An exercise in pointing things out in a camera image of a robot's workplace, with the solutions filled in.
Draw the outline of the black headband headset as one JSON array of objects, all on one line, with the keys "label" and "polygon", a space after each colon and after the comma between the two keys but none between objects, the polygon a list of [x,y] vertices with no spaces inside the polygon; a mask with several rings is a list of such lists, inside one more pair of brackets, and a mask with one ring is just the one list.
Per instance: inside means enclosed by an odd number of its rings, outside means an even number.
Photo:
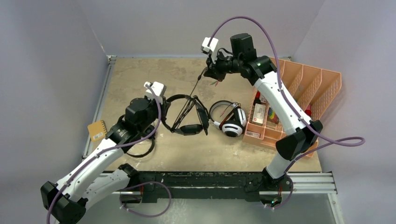
[{"label": "black headband headset", "polygon": [[166,118],[161,121],[164,127],[171,133],[177,133],[183,136],[197,135],[201,132],[207,135],[210,119],[207,108],[196,95],[176,94],[169,97],[167,101],[171,105],[174,101],[182,99],[186,100],[185,105],[182,107],[179,115],[175,117],[175,121],[170,125],[166,123],[167,114],[170,110],[170,107],[168,108]]}]

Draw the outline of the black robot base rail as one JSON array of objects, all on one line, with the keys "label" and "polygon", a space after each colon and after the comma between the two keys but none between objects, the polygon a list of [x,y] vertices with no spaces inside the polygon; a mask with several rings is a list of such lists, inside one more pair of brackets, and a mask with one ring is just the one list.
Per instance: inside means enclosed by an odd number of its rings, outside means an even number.
[{"label": "black robot base rail", "polygon": [[129,164],[117,170],[127,174],[127,187],[142,197],[143,203],[158,199],[241,199],[277,206],[282,193],[293,189],[291,178],[271,179],[265,172],[137,171]]}]

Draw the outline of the white and black headphones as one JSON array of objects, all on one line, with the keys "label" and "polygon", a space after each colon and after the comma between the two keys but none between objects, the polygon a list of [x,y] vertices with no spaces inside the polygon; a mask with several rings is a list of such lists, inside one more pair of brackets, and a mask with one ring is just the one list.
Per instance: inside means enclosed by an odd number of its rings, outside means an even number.
[{"label": "white and black headphones", "polygon": [[[213,112],[219,106],[231,107],[231,111],[224,117],[221,122],[213,119]],[[215,128],[221,130],[228,137],[239,137],[245,131],[247,124],[247,117],[240,104],[227,100],[220,100],[215,102],[209,109],[210,124]]]}]

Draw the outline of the black over-ear headphones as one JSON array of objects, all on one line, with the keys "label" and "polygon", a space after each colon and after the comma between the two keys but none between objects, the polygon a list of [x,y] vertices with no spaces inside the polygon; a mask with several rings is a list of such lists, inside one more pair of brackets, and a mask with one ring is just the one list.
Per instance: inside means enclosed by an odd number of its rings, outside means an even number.
[{"label": "black over-ear headphones", "polygon": [[128,156],[133,158],[143,158],[149,155],[155,148],[156,134],[152,134],[146,140],[140,142],[137,146],[133,146],[127,152]]}]

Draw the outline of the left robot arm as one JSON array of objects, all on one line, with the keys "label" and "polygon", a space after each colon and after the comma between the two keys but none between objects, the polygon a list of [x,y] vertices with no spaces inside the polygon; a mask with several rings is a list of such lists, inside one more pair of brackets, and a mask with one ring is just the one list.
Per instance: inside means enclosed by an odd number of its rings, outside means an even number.
[{"label": "left robot arm", "polygon": [[119,117],[86,159],[57,182],[43,184],[40,192],[47,210],[45,222],[50,223],[53,217],[61,224],[76,224],[89,208],[109,194],[121,189],[133,191],[144,186],[139,172],[127,163],[104,179],[100,175],[132,146],[155,134],[159,126],[152,129],[150,126],[154,121],[161,122],[166,107],[165,97],[134,98],[125,114]]}]

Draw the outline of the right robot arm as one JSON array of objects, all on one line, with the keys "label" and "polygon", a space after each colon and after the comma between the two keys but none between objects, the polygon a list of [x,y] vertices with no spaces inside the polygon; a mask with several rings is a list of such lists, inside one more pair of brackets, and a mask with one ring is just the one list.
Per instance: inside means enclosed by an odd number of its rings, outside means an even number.
[{"label": "right robot arm", "polygon": [[251,35],[233,35],[230,42],[232,54],[224,56],[219,51],[216,38],[203,40],[201,51],[208,55],[206,76],[223,81],[226,74],[239,73],[265,97],[278,116],[286,136],[276,142],[277,153],[263,170],[262,177],[263,186],[273,190],[280,185],[280,177],[291,162],[314,144],[318,138],[316,133],[321,132],[323,125],[319,120],[313,121],[300,108],[278,79],[277,68],[271,59],[257,56]]}]

